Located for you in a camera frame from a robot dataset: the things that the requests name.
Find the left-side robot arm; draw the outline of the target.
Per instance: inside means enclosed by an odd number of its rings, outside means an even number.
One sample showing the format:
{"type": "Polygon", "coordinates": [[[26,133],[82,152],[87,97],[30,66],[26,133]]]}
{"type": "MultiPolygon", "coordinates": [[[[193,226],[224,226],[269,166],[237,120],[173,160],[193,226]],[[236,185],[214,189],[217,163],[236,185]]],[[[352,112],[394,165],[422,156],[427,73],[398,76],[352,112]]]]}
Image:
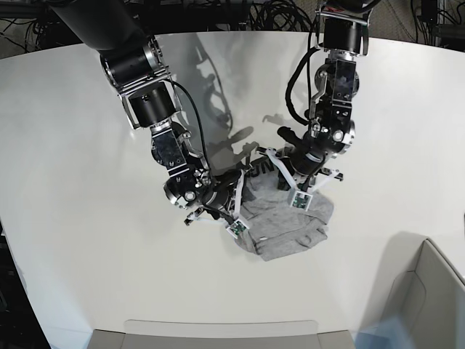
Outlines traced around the left-side robot arm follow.
{"type": "Polygon", "coordinates": [[[355,138],[352,100],[360,86],[355,58],[368,54],[368,28],[377,1],[322,1],[315,18],[315,45],[307,50],[291,76],[285,91],[288,112],[306,126],[303,136],[289,127],[278,128],[278,135],[290,148],[278,151],[291,175],[298,178],[297,187],[308,189],[318,174],[328,175],[329,159],[346,153],[355,138]],[[303,68],[317,51],[327,53],[316,70],[316,91],[309,95],[309,106],[300,116],[291,100],[291,91],[303,68]]]}

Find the right-side robot arm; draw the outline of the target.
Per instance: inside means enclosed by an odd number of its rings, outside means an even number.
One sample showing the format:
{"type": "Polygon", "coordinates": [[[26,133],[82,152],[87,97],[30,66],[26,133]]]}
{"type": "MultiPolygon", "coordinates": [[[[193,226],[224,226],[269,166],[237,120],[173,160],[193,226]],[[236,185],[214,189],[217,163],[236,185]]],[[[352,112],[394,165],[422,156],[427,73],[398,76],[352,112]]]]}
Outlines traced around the right-side robot arm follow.
{"type": "Polygon", "coordinates": [[[247,229],[240,216],[245,173],[211,172],[206,147],[195,149],[191,133],[173,120],[181,111],[177,91],[158,42],[130,16],[122,1],[49,1],[72,32],[100,55],[107,80],[117,91],[133,129],[149,129],[154,160],[169,174],[163,189],[189,225],[211,215],[233,235],[247,229]]]}

